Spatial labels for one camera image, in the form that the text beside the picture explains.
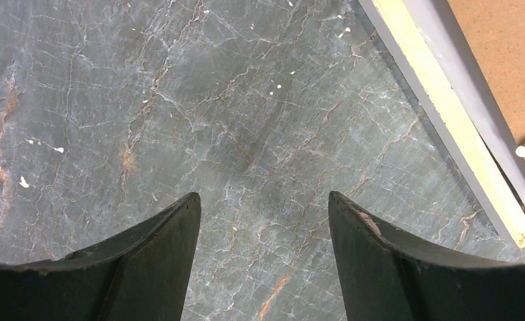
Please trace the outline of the brown cardboard backing board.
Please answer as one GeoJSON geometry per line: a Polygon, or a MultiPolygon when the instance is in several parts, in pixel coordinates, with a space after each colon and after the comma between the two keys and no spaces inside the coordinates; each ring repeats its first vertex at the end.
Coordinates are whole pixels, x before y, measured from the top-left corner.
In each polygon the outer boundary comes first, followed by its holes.
{"type": "Polygon", "coordinates": [[[525,1],[464,0],[449,6],[516,144],[525,142],[525,1]]]}

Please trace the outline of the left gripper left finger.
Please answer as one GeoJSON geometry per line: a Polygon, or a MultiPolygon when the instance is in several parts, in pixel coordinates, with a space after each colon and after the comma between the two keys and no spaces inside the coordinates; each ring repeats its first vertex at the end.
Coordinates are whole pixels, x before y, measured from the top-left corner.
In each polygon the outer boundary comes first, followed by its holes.
{"type": "Polygon", "coordinates": [[[179,320],[200,221],[189,193],[62,259],[0,263],[0,320],[179,320]]]}

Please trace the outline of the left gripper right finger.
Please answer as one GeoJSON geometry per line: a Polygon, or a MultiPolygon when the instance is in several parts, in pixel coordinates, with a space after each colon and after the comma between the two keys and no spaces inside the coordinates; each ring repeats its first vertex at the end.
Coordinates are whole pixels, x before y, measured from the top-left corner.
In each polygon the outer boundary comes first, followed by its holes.
{"type": "Polygon", "coordinates": [[[349,320],[525,320],[525,263],[431,243],[338,191],[328,222],[349,320]]]}

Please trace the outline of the white wooden picture frame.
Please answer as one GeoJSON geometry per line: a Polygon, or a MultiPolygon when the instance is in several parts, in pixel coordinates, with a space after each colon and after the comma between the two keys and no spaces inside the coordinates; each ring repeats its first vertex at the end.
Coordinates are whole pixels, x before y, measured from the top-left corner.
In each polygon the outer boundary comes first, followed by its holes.
{"type": "Polygon", "coordinates": [[[525,247],[525,166],[429,1],[361,6],[500,237],[525,247]]]}

